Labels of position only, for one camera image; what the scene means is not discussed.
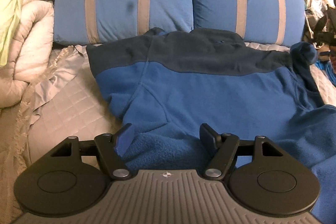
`bed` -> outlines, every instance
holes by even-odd
[[[246,45],[260,50],[289,50],[280,45]],[[110,114],[99,92],[89,68],[85,46],[54,47],[49,67],[53,69],[37,85],[40,92],[34,95],[26,92],[24,98],[27,101],[0,112],[0,128],[15,132],[14,139],[4,135],[0,142],[3,150],[6,146],[11,147],[10,153],[1,158],[1,163],[6,166],[0,184],[1,193],[10,200],[4,202],[5,216],[0,217],[4,219],[3,223],[20,213],[11,191],[7,189],[26,166],[70,135],[76,135],[80,140],[91,140],[103,132],[115,133],[121,127],[121,121]],[[336,88],[315,65],[310,70],[324,103],[336,106]],[[93,157],[83,158],[83,161],[98,167]]]

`black clamp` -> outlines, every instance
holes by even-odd
[[[111,181],[132,177],[120,157],[133,138],[131,124],[90,141],[66,138],[16,179],[17,201],[24,211],[42,216],[81,212],[102,198]],[[96,156],[101,171],[83,163],[81,156]]]
[[[316,176],[267,137],[239,140],[236,135],[219,135],[207,124],[201,125],[199,134],[214,155],[204,177],[224,180],[242,206],[275,217],[313,208],[320,193]],[[238,156],[252,156],[252,162],[235,169]]]
[[[264,136],[254,141],[233,134],[218,134],[207,124],[200,140],[212,156],[202,176],[221,181],[243,207],[262,215],[285,217],[307,212],[320,192],[315,175]],[[14,184],[22,209],[40,216],[74,215],[97,204],[114,181],[132,176],[121,157],[134,139],[134,128],[125,125],[116,134],[94,140],[70,136],[27,168]],[[238,156],[253,156],[251,163],[235,168]],[[100,170],[81,156],[96,156]]]

